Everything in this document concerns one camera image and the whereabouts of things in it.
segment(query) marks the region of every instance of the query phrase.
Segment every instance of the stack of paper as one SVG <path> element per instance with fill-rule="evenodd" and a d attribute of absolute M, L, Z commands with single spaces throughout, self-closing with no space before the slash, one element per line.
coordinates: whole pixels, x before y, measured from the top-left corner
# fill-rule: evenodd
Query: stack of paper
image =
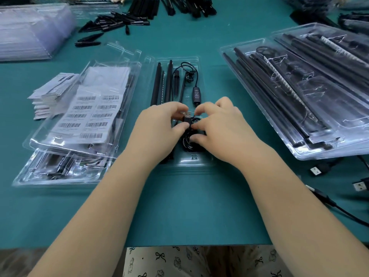
<path fill-rule="evenodd" d="M 34 104 L 34 120 L 47 118 L 67 88 L 79 78 L 79 74 L 60 73 L 55 78 L 36 89 L 28 99 Z"/>
<path fill-rule="evenodd" d="M 75 27 L 67 4 L 0 8 L 0 61 L 52 58 Z"/>

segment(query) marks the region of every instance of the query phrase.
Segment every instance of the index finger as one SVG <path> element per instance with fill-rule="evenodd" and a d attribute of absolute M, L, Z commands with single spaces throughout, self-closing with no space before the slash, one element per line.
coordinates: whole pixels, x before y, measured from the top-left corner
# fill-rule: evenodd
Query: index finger
<path fill-rule="evenodd" d="M 185 104 L 174 101 L 161 104 L 159 105 L 159 107 L 164 107 L 168 114 L 170 114 L 170 116 L 173 116 L 173 114 L 175 114 L 176 112 L 188 111 L 188 107 Z"/>
<path fill-rule="evenodd" d="M 212 102 L 205 102 L 197 106 L 195 110 L 195 115 L 201 115 L 202 113 L 207 113 L 208 116 L 215 114 L 220 111 L 220 107 L 213 104 Z"/>

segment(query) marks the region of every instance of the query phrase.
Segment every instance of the forearm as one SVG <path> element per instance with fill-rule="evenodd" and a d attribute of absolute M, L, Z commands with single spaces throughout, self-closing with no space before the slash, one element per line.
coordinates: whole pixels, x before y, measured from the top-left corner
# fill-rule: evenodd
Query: forearm
<path fill-rule="evenodd" d="M 269 236 L 294 276 L 364 276 L 369 251 L 268 146 L 239 169 Z"/>
<path fill-rule="evenodd" d="M 150 167 L 123 152 L 29 276 L 112 276 Z"/>

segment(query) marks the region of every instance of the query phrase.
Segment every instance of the person's right hand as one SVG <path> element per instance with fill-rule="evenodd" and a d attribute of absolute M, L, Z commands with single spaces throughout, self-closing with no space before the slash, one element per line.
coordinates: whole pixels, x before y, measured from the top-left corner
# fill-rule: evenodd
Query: person's right hand
<path fill-rule="evenodd" d="M 220 98 L 215 104 L 200 104 L 195 115 L 207 113 L 208 117 L 192 124 L 192 129 L 206 132 L 206 135 L 194 134 L 190 137 L 215 157 L 239 166 L 247 157 L 258 153 L 258 149 L 267 146 L 247 124 L 241 111 L 233 106 L 228 97 Z"/>

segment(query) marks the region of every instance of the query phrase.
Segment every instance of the person's left hand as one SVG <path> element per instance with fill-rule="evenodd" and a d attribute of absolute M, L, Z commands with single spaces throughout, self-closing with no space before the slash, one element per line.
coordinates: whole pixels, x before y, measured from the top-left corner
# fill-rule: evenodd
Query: person's left hand
<path fill-rule="evenodd" d="M 171 120 L 181 120 L 188 107 L 179 102 L 168 102 L 143 110 L 136 120 L 125 152 L 139 158 L 151 169 L 166 158 L 179 138 L 190 126 L 178 123 L 172 128 Z"/>

